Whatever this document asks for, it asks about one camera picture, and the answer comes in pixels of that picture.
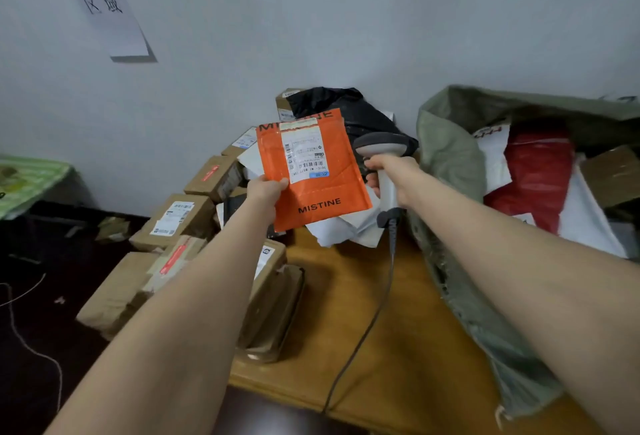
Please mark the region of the person's left hand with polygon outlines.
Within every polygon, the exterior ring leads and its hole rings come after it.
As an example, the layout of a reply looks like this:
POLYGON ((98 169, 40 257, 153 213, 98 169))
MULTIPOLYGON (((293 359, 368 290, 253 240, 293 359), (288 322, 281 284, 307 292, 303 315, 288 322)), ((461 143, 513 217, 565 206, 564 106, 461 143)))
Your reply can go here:
POLYGON ((280 196, 275 197, 269 194, 269 181, 266 175, 251 180, 247 187, 245 201, 248 204, 248 210, 267 225, 273 223, 275 219, 275 206, 280 198, 280 196))

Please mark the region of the person's right hand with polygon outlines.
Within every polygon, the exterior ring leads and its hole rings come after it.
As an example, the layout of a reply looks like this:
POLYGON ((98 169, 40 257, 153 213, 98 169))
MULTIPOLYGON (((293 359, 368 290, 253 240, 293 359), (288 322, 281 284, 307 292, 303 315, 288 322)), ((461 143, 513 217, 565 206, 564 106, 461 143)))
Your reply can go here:
POLYGON ((408 210, 412 209, 416 187, 419 184, 419 176, 422 174, 415 159, 412 157, 396 157, 390 154, 378 154, 376 156, 390 156, 390 164, 388 164, 386 170, 370 170, 365 176, 366 185, 372 188, 377 197, 381 198, 380 173, 386 173, 396 188, 399 206, 408 210))

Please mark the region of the white parcel bag red print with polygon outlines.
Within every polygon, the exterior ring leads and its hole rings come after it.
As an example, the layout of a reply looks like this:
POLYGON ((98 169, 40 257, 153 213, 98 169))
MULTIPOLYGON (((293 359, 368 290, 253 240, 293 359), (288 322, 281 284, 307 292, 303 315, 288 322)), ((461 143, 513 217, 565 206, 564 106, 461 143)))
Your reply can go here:
POLYGON ((504 121, 483 127, 472 134, 477 146, 484 155, 485 196, 507 186, 513 181, 505 156, 509 142, 510 127, 510 121, 504 121))

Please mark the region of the pile of brown cardboard boxes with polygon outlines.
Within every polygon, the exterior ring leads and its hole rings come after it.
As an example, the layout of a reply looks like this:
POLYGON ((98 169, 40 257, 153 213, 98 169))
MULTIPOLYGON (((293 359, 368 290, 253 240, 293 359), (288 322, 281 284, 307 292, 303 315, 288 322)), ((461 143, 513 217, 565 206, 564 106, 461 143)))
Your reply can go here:
MULTIPOLYGON (((239 156, 257 150, 248 129, 220 156, 210 157, 180 194, 168 197, 134 233, 127 253, 76 315, 85 327, 112 340, 154 294, 190 264, 246 199, 239 156)), ((286 246, 268 231, 260 250, 237 357, 275 363, 305 286, 305 273, 287 264, 286 246)))

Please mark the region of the green striped cloth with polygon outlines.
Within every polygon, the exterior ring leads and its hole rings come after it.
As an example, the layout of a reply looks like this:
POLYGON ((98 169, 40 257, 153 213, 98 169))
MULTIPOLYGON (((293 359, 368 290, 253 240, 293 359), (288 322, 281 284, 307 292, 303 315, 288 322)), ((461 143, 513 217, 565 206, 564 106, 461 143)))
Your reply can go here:
POLYGON ((26 213, 73 172, 61 161, 0 154, 0 221, 26 213))

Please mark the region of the white paper wall sign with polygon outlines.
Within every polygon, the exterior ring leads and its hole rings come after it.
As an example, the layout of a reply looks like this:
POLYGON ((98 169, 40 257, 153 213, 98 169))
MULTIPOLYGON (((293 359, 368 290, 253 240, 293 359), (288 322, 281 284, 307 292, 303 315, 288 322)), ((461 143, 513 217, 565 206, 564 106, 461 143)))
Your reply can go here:
POLYGON ((150 51, 127 0, 77 0, 111 58, 149 58, 150 51))

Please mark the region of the person's right forearm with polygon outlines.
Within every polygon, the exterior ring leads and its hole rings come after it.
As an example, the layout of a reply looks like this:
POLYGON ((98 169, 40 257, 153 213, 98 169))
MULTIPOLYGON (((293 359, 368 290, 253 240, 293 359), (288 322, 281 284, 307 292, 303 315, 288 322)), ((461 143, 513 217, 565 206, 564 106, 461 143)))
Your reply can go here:
POLYGON ((640 265, 472 201, 422 172, 412 210, 614 435, 640 435, 640 265))

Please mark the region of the grey barcode scanner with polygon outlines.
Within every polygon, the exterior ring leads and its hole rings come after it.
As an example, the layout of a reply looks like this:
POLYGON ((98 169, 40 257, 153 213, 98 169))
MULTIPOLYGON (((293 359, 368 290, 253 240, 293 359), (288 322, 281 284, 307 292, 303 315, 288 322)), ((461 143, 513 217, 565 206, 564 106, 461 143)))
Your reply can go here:
MULTIPOLYGON (((405 157, 412 154, 412 142, 404 134, 392 132, 370 132, 354 140, 356 152, 364 159, 377 155, 405 157)), ((397 200, 397 189, 384 170, 378 172, 380 188, 380 212, 376 218, 379 228, 396 227, 402 216, 397 200)))

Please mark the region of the person's left forearm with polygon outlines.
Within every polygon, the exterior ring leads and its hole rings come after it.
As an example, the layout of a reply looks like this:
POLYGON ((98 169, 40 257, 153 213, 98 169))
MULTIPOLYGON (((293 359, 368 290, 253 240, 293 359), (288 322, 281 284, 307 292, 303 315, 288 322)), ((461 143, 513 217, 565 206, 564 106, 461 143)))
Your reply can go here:
POLYGON ((211 435, 275 205, 249 197, 108 344, 44 435, 211 435))

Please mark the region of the large white parcel bag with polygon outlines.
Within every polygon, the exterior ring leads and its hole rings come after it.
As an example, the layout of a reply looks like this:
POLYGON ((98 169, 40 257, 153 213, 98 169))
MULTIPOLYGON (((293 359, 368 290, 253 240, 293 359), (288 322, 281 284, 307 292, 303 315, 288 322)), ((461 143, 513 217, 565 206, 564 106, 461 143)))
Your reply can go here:
POLYGON ((580 165, 585 160, 584 153, 577 153, 564 208, 559 215, 558 235, 628 260, 625 248, 615 236, 581 172, 580 165))

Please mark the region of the large green woven sack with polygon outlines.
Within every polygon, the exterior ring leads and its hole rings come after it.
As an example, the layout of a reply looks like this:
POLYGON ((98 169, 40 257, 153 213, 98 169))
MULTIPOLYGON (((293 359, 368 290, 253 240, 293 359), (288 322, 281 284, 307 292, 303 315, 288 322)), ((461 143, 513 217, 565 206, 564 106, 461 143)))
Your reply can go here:
MULTIPOLYGON (((454 84, 419 109, 420 168, 480 202, 487 169, 472 133, 508 118, 516 124, 562 119, 579 148, 640 145, 638 99, 583 99, 454 84)), ((500 392, 497 418, 532 416, 560 398, 560 381, 474 285, 451 250, 417 214, 409 213, 409 223, 445 304, 488 359, 500 392)))

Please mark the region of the red plastic parcel bag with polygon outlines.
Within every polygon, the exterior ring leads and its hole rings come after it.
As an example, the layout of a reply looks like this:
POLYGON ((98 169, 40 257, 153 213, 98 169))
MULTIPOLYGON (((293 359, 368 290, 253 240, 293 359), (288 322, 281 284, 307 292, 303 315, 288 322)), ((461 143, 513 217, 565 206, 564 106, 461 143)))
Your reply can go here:
POLYGON ((556 235, 573 171, 574 147, 558 120, 521 122, 504 152, 511 181, 484 196, 484 205, 556 235))

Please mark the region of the white plastic parcel bag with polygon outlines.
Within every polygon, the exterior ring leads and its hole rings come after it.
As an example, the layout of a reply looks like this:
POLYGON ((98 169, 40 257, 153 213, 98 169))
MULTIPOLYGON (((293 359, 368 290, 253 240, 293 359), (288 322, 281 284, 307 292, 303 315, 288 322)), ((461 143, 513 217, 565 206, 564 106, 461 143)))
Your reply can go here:
POLYGON ((244 176, 251 181, 264 174, 258 143, 252 144, 241 153, 237 160, 243 166, 244 176))
POLYGON ((380 199, 372 188, 369 186, 365 188, 372 208, 306 225, 321 247, 330 247, 347 241, 369 248, 377 247, 383 235, 383 229, 377 226, 376 221, 380 212, 380 199))

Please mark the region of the orange parcel envelope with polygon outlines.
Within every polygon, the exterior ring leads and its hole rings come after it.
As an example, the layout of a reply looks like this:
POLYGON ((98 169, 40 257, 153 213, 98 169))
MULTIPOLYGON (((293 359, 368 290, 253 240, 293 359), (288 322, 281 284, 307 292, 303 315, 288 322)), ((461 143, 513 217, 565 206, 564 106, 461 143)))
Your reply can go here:
POLYGON ((257 127, 264 176, 287 179, 276 202, 277 232, 372 207, 339 108, 257 127))

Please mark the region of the crumpled brown paper scrap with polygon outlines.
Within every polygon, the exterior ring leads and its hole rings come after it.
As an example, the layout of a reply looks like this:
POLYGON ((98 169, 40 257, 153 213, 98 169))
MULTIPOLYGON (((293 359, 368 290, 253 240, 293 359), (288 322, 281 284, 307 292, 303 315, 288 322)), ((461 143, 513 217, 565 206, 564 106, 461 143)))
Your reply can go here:
POLYGON ((95 241, 100 244, 124 242, 130 237, 131 222, 124 217, 109 216, 98 224, 95 241))

